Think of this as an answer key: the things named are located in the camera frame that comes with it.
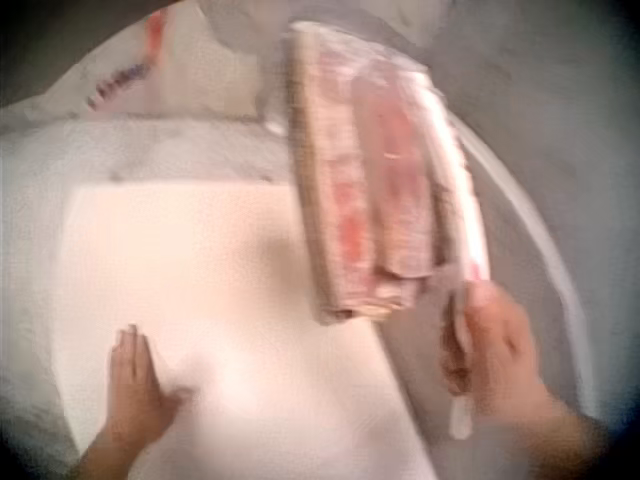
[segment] hand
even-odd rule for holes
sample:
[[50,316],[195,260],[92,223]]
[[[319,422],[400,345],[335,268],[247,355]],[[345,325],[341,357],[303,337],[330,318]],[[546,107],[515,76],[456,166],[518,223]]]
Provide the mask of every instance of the hand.
[[491,282],[470,283],[465,320],[470,358],[445,344],[442,367],[450,392],[471,394],[478,413],[501,423],[525,424],[550,414],[556,406],[538,372],[524,309]]
[[121,448],[138,453],[171,426],[180,403],[179,396],[160,389],[147,338],[135,325],[119,331],[111,350],[104,434]]

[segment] forearm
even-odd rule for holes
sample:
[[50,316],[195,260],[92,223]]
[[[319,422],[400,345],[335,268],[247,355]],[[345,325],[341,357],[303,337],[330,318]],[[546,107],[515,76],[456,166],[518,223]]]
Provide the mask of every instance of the forearm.
[[543,478],[579,478],[605,452],[606,428],[596,420],[572,411],[549,398],[536,418],[517,426]]
[[139,451],[116,443],[102,430],[69,473],[73,480],[124,480]]

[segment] white surface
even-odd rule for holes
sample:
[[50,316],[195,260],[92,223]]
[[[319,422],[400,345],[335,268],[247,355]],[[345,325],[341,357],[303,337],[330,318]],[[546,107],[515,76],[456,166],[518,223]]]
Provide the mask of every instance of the white surface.
[[104,417],[116,329],[136,322],[162,383],[198,392],[138,475],[435,478],[371,325],[313,321],[299,225],[285,186],[76,193],[53,356],[80,449]]

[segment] white cutting board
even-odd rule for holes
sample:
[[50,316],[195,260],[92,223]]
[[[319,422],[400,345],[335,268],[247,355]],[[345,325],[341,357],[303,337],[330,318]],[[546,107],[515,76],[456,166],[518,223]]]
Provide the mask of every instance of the white cutting board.
[[52,341],[79,449],[135,322],[161,383],[197,394],[134,478],[435,478],[372,326],[314,321],[291,187],[94,186],[67,212]]

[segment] right hand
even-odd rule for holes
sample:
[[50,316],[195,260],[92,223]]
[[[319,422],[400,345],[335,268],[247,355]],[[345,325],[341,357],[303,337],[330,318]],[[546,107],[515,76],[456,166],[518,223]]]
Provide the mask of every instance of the right hand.
[[489,281],[467,286],[465,319],[472,352],[445,348],[443,372],[454,395],[470,394],[476,411],[506,424],[526,424],[553,408],[538,372],[529,318]]

